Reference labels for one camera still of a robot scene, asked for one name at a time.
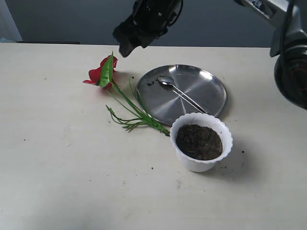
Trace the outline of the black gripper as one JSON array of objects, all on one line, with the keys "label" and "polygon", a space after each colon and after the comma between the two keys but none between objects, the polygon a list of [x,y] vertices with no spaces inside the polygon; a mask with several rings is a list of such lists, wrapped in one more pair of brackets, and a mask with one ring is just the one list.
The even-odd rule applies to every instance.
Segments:
[{"label": "black gripper", "polygon": [[128,57],[138,46],[145,48],[166,34],[182,8],[182,0],[137,0],[129,21],[122,22],[112,33],[122,57]]}]

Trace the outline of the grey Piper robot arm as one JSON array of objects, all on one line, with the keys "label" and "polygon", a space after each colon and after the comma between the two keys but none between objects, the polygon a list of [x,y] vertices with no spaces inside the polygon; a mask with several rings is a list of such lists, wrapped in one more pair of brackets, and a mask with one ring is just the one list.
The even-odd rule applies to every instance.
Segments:
[{"label": "grey Piper robot arm", "polygon": [[[132,14],[113,31],[125,58],[168,32],[179,18],[182,0],[137,0]],[[305,0],[238,0],[274,29],[270,56],[277,56],[274,79],[291,103],[307,107],[307,2]]]}]

